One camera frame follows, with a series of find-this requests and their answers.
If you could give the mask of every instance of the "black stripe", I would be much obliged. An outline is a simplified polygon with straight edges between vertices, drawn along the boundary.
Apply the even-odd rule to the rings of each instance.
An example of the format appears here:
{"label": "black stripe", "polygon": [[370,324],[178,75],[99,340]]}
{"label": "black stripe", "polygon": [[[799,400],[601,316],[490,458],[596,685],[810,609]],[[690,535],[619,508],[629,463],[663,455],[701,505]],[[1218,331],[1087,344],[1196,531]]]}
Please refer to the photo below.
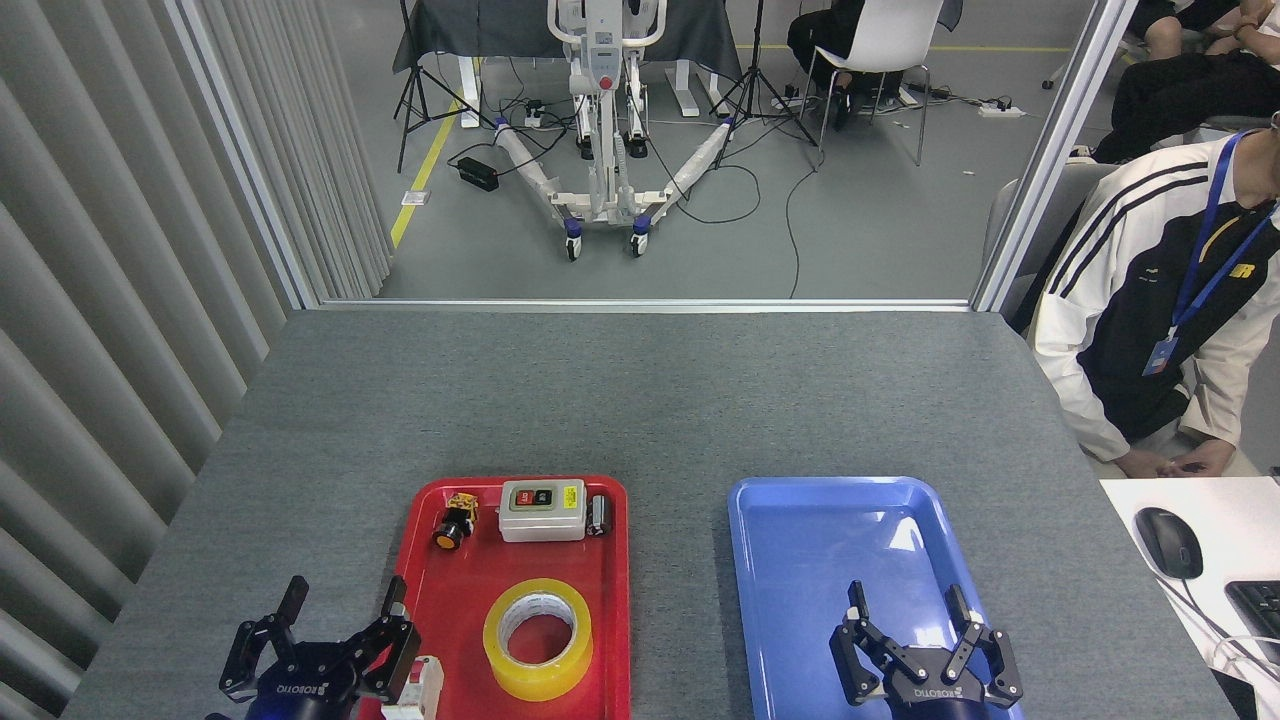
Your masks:
{"label": "black stripe", "polygon": [[1180,181],[1174,181],[1174,182],[1171,182],[1171,183],[1169,183],[1169,184],[1166,184],[1164,187],[1157,187],[1156,190],[1152,190],[1147,195],[1143,195],[1138,200],[1134,200],[1133,202],[1130,202],[1130,204],[1125,205],[1124,208],[1121,208],[1120,211],[1116,213],[1116,217],[1111,218],[1111,222],[1107,223],[1106,232],[1103,232],[1102,234],[1100,234],[1093,241],[1093,247],[1089,249],[1089,252],[1084,256],[1084,260],[1080,263],[1080,266],[1075,269],[1075,274],[1071,275],[1071,282],[1066,283],[1066,287],[1064,287],[1062,291],[1059,295],[1061,295],[1062,297],[1066,297],[1068,295],[1071,293],[1071,288],[1075,287],[1076,281],[1079,281],[1080,275],[1084,274],[1084,269],[1089,266],[1089,263],[1092,263],[1094,258],[1098,256],[1098,252],[1102,251],[1102,246],[1107,243],[1107,238],[1111,236],[1111,231],[1115,229],[1116,223],[1119,223],[1121,219],[1124,219],[1124,217],[1129,213],[1129,210],[1133,210],[1134,208],[1142,205],[1143,202],[1149,201],[1152,197],[1155,197],[1157,195],[1161,195],[1164,192],[1169,192],[1170,190],[1174,190],[1175,187],[1185,187],[1185,186],[1189,186],[1189,184],[1201,184],[1201,183],[1206,183],[1206,182],[1208,182],[1208,177],[1207,176],[1206,177],[1201,177],[1201,178],[1185,178],[1185,179],[1180,179]]}
{"label": "black stripe", "polygon": [[[1185,170],[1198,170],[1198,169],[1208,169],[1208,161],[1207,161],[1207,160],[1201,160],[1201,161],[1196,161],[1196,163],[1187,163],[1187,164],[1184,164],[1184,165],[1175,165],[1175,167],[1172,167],[1172,168],[1166,168],[1166,169],[1164,169],[1164,170],[1158,170],[1158,172],[1156,172],[1156,173],[1152,173],[1152,174],[1149,174],[1149,176],[1143,176],[1142,178],[1139,178],[1139,179],[1134,181],[1134,182],[1133,182],[1132,184],[1129,184],[1129,186],[1126,186],[1125,188],[1123,188],[1123,190],[1121,190],[1120,192],[1115,193],[1115,195],[1114,195],[1114,196],[1111,197],[1111,200],[1108,200],[1108,201],[1107,201],[1106,206],[1105,206],[1105,208],[1102,208],[1102,210],[1101,210],[1100,213],[1097,213],[1097,214],[1094,215],[1094,218],[1093,218],[1093,224],[1092,224],[1092,225],[1089,227],[1089,229],[1088,229],[1087,232],[1083,232],[1083,233],[1079,233],[1079,234],[1076,236],[1076,237],[1079,238],[1079,240],[1076,241],[1076,245],[1074,245],[1074,246],[1073,246],[1073,247],[1070,249],[1070,251],[1069,251],[1069,252],[1068,252],[1068,255],[1066,255],[1066,261],[1065,261],[1065,263],[1062,263],[1062,266],[1061,266],[1061,268],[1059,268],[1059,272],[1057,272],[1057,275],[1056,275],[1056,277],[1053,278],[1053,281],[1052,281],[1052,282],[1050,283],[1050,290],[1048,290],[1048,291],[1050,291],[1050,293],[1055,293],[1055,295],[1057,295],[1057,293],[1059,293],[1059,288],[1060,288],[1060,287],[1061,287],[1061,284],[1062,284],[1062,279],[1064,279],[1064,278],[1066,277],[1066,272],[1068,272],[1068,268],[1070,268],[1070,266],[1071,266],[1071,263],[1073,263],[1073,261],[1075,260],[1075,256],[1076,256],[1076,255],[1078,255],[1078,254],[1080,252],[1080,250],[1082,250],[1082,249],[1083,249],[1083,247],[1084,247],[1084,246],[1085,246],[1085,245],[1088,243],[1088,238],[1089,238],[1089,237],[1091,237],[1091,236],[1092,236],[1092,234],[1093,234],[1094,232],[1097,232],[1097,229],[1098,229],[1098,224],[1100,224],[1100,223],[1102,222],[1102,218],[1105,218],[1105,217],[1106,217],[1106,215],[1107,215],[1107,214],[1108,214],[1108,213],[1111,211],[1111,209],[1112,209],[1112,208],[1115,208],[1115,206],[1116,206],[1116,204],[1119,204],[1119,202],[1120,202],[1120,200],[1121,200],[1121,199],[1123,199],[1123,197],[1124,197],[1124,196],[1125,196],[1126,193],[1130,193],[1130,192],[1133,192],[1134,190],[1137,190],[1137,188],[1138,188],[1139,186],[1142,186],[1142,184],[1146,184],[1146,183],[1148,183],[1148,182],[1151,182],[1151,181],[1153,181],[1153,179],[1157,179],[1157,178],[1160,178],[1160,177],[1162,177],[1162,176],[1167,176],[1167,174],[1171,174],[1171,173],[1181,173],[1181,172],[1185,172]],[[1199,182],[1204,182],[1204,181],[1207,181],[1207,179],[1208,179],[1208,176],[1204,176],[1203,178],[1201,178],[1201,181],[1199,181]],[[1065,293],[1065,292],[1062,292],[1062,293],[1060,293],[1060,295],[1062,295],[1064,297],[1066,296],[1066,293]]]}

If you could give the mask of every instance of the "person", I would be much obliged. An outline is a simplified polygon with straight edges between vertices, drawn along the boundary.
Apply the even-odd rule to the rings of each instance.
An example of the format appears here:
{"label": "person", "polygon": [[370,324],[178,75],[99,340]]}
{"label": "person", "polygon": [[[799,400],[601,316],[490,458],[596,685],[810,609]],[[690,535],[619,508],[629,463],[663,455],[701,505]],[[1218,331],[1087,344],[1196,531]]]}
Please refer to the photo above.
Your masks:
{"label": "person", "polygon": [[[836,67],[822,55],[814,59],[814,47],[822,47],[836,55],[845,56],[854,45],[854,32],[858,29],[858,18],[863,14],[865,0],[835,0],[829,9],[805,13],[791,20],[787,28],[787,46],[799,60],[800,67],[809,73],[810,79],[818,87],[831,85],[831,74]],[[832,91],[831,102],[836,108],[836,117],[832,127],[841,129],[849,118],[849,113],[861,99],[897,97],[897,88],[902,82],[902,73],[886,73],[884,85],[881,88],[879,73],[847,73],[842,72],[836,78],[836,87]]]}
{"label": "person", "polygon": [[1179,10],[1172,0],[1138,0],[1126,29],[1142,37],[1148,60],[1165,60],[1183,54],[1183,28],[1213,32],[1235,27],[1238,5],[1236,0],[1193,0]]}
{"label": "person", "polygon": [[[1271,129],[1144,155],[1084,201],[1027,338],[1091,455],[1129,477],[1222,474],[1280,311],[1277,196],[1280,113]],[[1174,423],[1189,452],[1130,445]]]}
{"label": "person", "polygon": [[1280,8],[1242,5],[1230,45],[1216,54],[1137,63],[1120,77],[1112,131],[1094,149],[1098,163],[1123,163],[1157,141],[1196,129],[1213,115],[1266,117],[1280,104]]}

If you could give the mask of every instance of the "vertical blinds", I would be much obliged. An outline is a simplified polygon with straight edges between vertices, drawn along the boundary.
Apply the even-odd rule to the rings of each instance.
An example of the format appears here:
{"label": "vertical blinds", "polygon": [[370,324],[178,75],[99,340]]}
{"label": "vertical blinds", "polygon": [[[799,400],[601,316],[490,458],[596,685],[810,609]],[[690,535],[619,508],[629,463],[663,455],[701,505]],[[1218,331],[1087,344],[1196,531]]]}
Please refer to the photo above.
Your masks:
{"label": "vertical blinds", "polygon": [[293,240],[296,269],[323,299],[372,297],[390,272],[389,227],[328,20],[315,1],[178,0],[175,19],[218,65],[241,152]]}
{"label": "vertical blinds", "polygon": [[0,17],[0,717],[47,719],[287,309],[389,246],[314,0]]}

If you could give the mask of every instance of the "roll of tape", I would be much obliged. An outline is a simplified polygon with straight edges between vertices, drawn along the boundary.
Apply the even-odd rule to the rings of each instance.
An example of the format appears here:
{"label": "roll of tape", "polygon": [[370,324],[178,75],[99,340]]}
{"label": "roll of tape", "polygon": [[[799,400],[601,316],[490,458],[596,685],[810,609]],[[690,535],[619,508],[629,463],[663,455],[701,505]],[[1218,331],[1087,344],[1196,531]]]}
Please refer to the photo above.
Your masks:
{"label": "roll of tape", "polygon": [[[531,665],[511,656],[512,633],[538,615],[559,618],[570,626],[568,644],[559,655]],[[591,665],[591,612],[567,583],[536,578],[498,596],[484,619],[484,652],[498,685],[529,702],[554,700],[573,689]]]}

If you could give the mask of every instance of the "white leg of desk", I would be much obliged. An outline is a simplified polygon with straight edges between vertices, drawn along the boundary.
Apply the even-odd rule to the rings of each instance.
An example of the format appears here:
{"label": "white leg of desk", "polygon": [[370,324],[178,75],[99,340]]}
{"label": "white leg of desk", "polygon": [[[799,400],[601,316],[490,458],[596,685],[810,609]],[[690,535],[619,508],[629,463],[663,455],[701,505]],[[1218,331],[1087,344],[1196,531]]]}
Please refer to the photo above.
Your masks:
{"label": "white leg of desk", "polygon": [[[476,76],[475,64],[471,58],[458,56],[458,74],[462,76],[462,99],[472,108],[480,106],[480,77]],[[462,114],[462,127],[480,127],[480,118],[475,113]]]}
{"label": "white leg of desk", "polygon": [[698,117],[698,101],[689,90],[689,74],[692,72],[689,60],[676,60],[675,68],[667,68],[667,82],[671,83],[672,92],[676,94],[676,102],[680,104],[680,114],[686,118]]}
{"label": "white leg of desk", "polygon": [[[703,81],[703,87],[707,88],[707,97],[712,101],[712,108],[719,105],[719,101],[724,99],[724,96],[719,92],[719,76],[716,73],[707,73],[707,77],[704,78],[701,73],[698,73],[698,79]],[[728,117],[728,109],[721,105],[718,114],[722,118]]]}

